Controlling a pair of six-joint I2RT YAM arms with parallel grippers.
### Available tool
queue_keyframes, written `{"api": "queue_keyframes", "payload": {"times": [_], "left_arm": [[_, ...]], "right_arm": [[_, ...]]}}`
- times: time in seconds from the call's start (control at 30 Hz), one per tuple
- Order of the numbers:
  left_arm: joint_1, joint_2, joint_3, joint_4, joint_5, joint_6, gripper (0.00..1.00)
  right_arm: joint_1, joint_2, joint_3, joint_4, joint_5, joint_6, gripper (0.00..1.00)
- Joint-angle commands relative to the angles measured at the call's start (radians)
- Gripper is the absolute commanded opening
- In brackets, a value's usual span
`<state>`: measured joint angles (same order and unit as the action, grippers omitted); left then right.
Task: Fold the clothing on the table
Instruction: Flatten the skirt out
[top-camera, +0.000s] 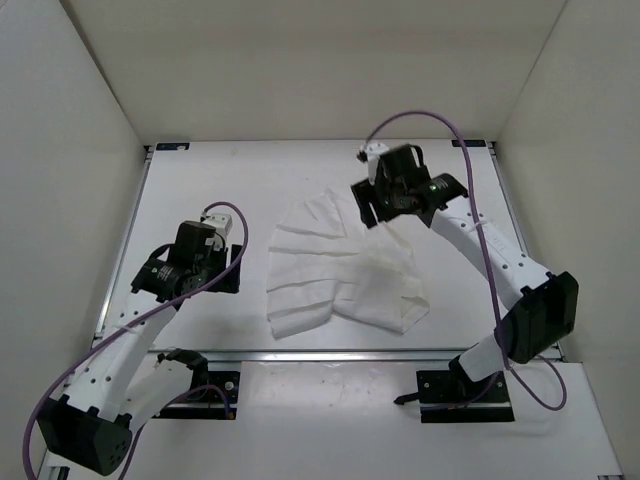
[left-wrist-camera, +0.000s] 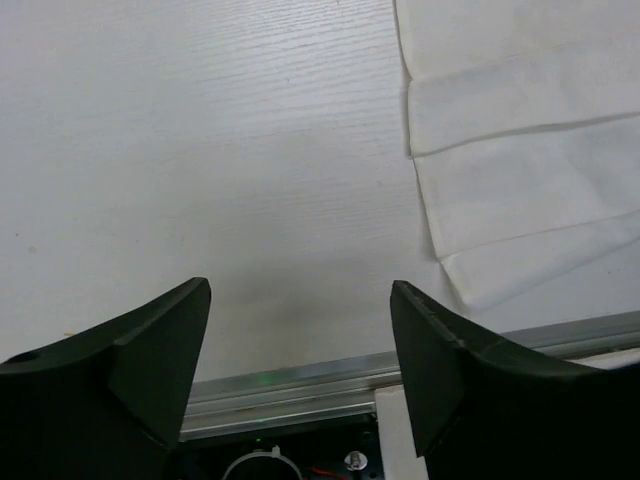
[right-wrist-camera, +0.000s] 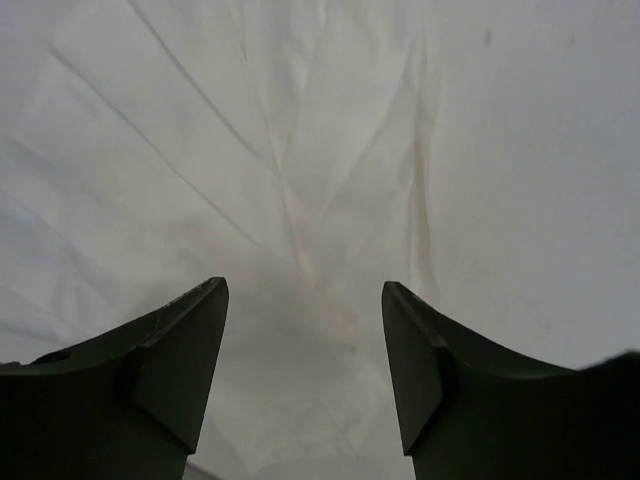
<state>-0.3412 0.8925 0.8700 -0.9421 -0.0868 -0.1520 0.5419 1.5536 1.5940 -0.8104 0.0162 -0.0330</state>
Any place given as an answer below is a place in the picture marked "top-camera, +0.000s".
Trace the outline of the white pleated skirt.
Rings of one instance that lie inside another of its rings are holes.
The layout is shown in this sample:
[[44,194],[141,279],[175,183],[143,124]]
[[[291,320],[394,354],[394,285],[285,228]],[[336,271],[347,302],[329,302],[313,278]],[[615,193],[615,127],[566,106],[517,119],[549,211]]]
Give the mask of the white pleated skirt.
[[409,243],[387,225],[367,229],[344,190],[292,204],[268,251],[266,315],[276,338],[334,315],[404,334],[430,311]]

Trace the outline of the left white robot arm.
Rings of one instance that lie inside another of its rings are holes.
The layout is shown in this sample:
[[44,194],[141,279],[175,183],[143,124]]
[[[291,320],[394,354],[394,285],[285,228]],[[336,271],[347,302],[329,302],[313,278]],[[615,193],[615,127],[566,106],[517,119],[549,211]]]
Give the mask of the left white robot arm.
[[208,389],[205,358],[174,348],[151,374],[133,379],[157,336],[184,301],[198,293],[236,294],[244,244],[228,244],[230,216],[184,221],[175,239],[156,248],[131,282],[118,322],[90,355],[64,375],[59,397],[47,395],[35,420],[52,453],[101,476],[128,461],[143,425],[177,397]]

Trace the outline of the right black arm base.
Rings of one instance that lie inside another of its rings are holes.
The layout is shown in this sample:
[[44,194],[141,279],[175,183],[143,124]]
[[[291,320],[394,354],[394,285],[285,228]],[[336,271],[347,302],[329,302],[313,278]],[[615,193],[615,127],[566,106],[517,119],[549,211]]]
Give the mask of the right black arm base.
[[515,421],[505,375],[473,382],[444,362],[394,366],[393,404],[423,425],[485,425]]

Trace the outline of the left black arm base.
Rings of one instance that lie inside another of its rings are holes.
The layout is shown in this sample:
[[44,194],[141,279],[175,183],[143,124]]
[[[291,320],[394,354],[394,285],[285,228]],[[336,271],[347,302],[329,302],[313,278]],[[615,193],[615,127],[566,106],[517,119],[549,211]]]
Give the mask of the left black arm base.
[[167,405],[157,415],[160,419],[222,420],[237,417],[241,373],[234,370],[211,370],[202,354],[184,349],[171,349],[157,355],[159,365],[181,363],[191,371],[187,393]]

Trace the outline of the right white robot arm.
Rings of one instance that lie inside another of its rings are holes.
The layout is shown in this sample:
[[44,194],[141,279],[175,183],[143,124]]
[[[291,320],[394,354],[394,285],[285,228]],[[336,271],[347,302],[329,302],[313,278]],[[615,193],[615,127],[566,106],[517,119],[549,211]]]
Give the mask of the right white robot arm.
[[417,216],[492,282],[492,292],[507,311],[493,333],[451,362],[448,387],[453,396],[473,399],[486,378],[512,362],[528,363],[573,331],[577,280],[532,260],[473,212],[469,191],[450,174],[431,176],[420,147],[375,143],[357,157],[368,176],[351,190],[366,227]]

